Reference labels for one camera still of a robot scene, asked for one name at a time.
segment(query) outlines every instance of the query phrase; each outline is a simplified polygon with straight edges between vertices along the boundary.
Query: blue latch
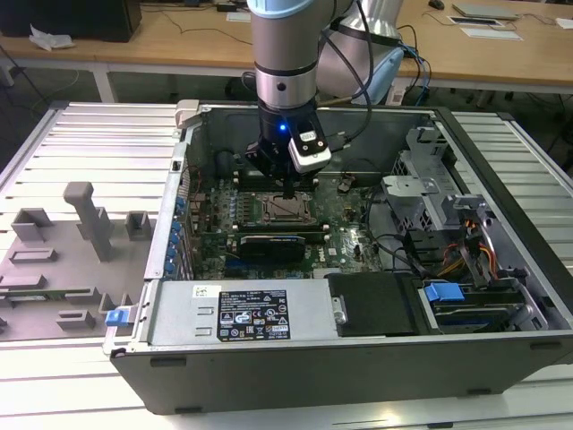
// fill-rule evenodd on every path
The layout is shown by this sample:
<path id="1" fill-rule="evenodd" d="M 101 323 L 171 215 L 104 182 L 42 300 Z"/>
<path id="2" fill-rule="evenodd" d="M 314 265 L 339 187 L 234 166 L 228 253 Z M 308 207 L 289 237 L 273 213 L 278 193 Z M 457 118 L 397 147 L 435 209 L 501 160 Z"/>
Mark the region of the blue latch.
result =
<path id="1" fill-rule="evenodd" d="M 441 302 L 463 302 L 466 300 L 459 284 L 452 282 L 433 282 L 423 290 L 431 302 L 436 300 Z"/>
<path id="2" fill-rule="evenodd" d="M 129 311 L 123 309 L 107 311 L 106 315 L 107 327 L 127 327 L 128 325 L 129 325 Z"/>

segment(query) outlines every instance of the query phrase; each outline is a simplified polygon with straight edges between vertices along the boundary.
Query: computer case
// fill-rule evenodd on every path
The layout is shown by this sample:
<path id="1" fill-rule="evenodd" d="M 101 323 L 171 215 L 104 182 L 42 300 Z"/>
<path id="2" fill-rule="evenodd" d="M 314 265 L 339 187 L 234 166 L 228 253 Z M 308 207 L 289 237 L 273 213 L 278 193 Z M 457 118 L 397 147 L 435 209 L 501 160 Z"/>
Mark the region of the computer case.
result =
<path id="1" fill-rule="evenodd" d="M 30 35 L 30 25 L 73 39 L 128 42 L 141 21 L 139 0 L 3 0 L 0 30 L 8 37 Z"/>

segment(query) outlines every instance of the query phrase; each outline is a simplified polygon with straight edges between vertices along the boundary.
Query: paper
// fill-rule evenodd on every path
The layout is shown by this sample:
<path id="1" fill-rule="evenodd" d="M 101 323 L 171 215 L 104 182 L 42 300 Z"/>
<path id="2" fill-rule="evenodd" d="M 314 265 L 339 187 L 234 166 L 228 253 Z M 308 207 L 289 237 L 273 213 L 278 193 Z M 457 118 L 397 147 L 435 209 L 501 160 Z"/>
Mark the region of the paper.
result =
<path id="1" fill-rule="evenodd" d="M 46 51 L 51 51 L 52 49 L 61 47 L 75 47 L 72 42 L 72 38 L 65 34 L 58 34 L 54 36 L 53 34 L 44 33 L 40 30 L 36 30 L 32 25 L 30 25 L 32 30 L 32 35 L 30 36 L 30 42 L 38 45 Z"/>
<path id="2" fill-rule="evenodd" d="M 515 31 L 498 31 L 484 29 L 461 29 L 470 38 L 523 40 Z"/>
<path id="3" fill-rule="evenodd" d="M 229 12 L 227 21 L 231 22 L 251 22 L 251 14 L 248 12 Z"/>
<path id="4" fill-rule="evenodd" d="M 566 20 L 565 18 L 557 18 L 555 21 L 562 29 L 565 30 L 573 29 L 573 20 Z"/>

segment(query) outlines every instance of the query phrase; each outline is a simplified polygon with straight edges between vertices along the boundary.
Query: table leg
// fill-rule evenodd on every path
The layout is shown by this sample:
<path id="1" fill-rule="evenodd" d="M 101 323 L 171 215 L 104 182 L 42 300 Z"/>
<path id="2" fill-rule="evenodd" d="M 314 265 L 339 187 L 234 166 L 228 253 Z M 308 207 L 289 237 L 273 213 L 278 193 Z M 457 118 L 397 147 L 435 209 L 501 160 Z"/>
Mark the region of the table leg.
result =
<path id="1" fill-rule="evenodd" d="M 407 82 L 403 79 L 395 79 L 388 91 L 386 106 L 401 106 L 406 94 Z"/>
<path id="2" fill-rule="evenodd" d="M 179 101 L 179 89 L 177 88 L 177 75 L 167 75 L 167 87 L 169 88 L 169 103 L 177 103 Z"/>
<path id="3" fill-rule="evenodd" d="M 12 75 L 10 74 L 10 67 L 7 65 L 0 67 L 0 83 L 5 87 L 14 86 L 14 79 L 12 79 Z"/>
<path id="4" fill-rule="evenodd" d="M 477 100 L 477 102 L 475 103 L 475 105 L 480 109 L 484 109 L 485 106 L 489 103 L 490 97 L 492 95 L 493 95 L 493 91 L 482 90 L 482 92 L 480 93 L 480 97 Z"/>
<path id="5" fill-rule="evenodd" d="M 117 96 L 114 87 L 109 79 L 109 71 L 105 67 L 96 67 L 93 71 L 93 77 L 98 86 L 99 97 L 104 103 L 117 103 Z"/>

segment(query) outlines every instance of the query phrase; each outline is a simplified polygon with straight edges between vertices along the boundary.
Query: laptop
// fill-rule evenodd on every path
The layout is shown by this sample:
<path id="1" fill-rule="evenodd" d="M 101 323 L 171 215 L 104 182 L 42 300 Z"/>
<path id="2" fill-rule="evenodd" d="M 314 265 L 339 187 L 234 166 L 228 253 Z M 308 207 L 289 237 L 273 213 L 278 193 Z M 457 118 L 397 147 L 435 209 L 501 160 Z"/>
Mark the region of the laptop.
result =
<path id="1" fill-rule="evenodd" d="M 453 6 L 462 15 L 471 18 L 493 18 L 508 21 L 519 19 L 519 15 L 499 6 L 483 6 L 480 4 L 453 4 Z"/>

